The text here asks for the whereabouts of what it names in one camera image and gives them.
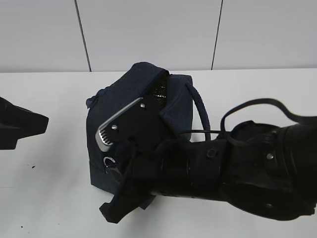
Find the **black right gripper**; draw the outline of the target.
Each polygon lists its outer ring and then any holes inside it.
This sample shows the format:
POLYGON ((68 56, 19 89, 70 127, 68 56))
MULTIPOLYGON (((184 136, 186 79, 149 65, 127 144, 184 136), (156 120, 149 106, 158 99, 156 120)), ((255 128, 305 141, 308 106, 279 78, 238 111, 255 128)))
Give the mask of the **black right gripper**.
POLYGON ((100 207, 110 223, 120 222, 156 195, 222 200, 226 140, 188 141, 173 131, 159 111, 157 99, 147 95, 102 126, 102 133, 113 143, 132 146, 113 199, 100 207))

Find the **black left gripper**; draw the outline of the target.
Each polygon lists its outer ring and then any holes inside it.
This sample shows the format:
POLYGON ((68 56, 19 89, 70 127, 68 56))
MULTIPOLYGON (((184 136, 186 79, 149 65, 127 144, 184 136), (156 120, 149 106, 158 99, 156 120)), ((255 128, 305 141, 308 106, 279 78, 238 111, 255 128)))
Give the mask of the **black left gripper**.
POLYGON ((0 99, 0 148, 14 150, 22 138, 44 134, 49 118, 0 99))

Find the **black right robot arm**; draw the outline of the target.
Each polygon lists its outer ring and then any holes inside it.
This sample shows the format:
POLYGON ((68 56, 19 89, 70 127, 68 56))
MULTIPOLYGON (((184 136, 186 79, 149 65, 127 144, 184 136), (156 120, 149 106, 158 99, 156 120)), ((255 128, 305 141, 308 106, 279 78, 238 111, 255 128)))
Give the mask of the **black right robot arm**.
POLYGON ((159 114, 152 96, 138 98, 96 132, 102 151, 129 144, 123 158, 106 164, 118 189, 100 212, 110 223, 161 195, 223 201, 245 212, 280 221, 315 213, 317 119, 291 113, 280 101, 250 100, 229 111, 267 104, 293 125, 246 121, 231 131, 220 122, 217 138, 191 142, 159 114))

